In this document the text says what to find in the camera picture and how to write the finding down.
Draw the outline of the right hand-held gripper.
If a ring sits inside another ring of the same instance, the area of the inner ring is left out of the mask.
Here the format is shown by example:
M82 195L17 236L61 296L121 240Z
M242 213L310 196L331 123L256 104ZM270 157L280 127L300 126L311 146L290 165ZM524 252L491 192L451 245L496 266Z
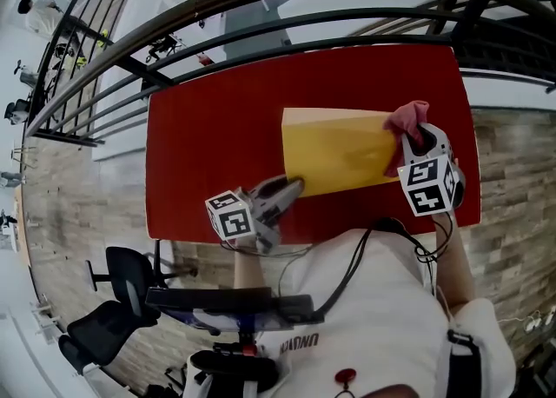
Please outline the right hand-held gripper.
M411 136L401 135L404 164L398 176L403 193L417 217L457 209L465 194L466 178L456 164L446 133L431 123L420 123L423 156L415 156Z

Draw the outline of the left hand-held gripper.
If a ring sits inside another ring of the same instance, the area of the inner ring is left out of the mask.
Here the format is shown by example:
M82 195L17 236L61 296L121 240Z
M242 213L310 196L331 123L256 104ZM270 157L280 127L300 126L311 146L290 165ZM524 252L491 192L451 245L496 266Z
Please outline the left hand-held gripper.
M303 193L301 177L280 175L247 191L227 190L205 201L213 230L222 242L246 239L259 253L267 254L281 243L279 217Z

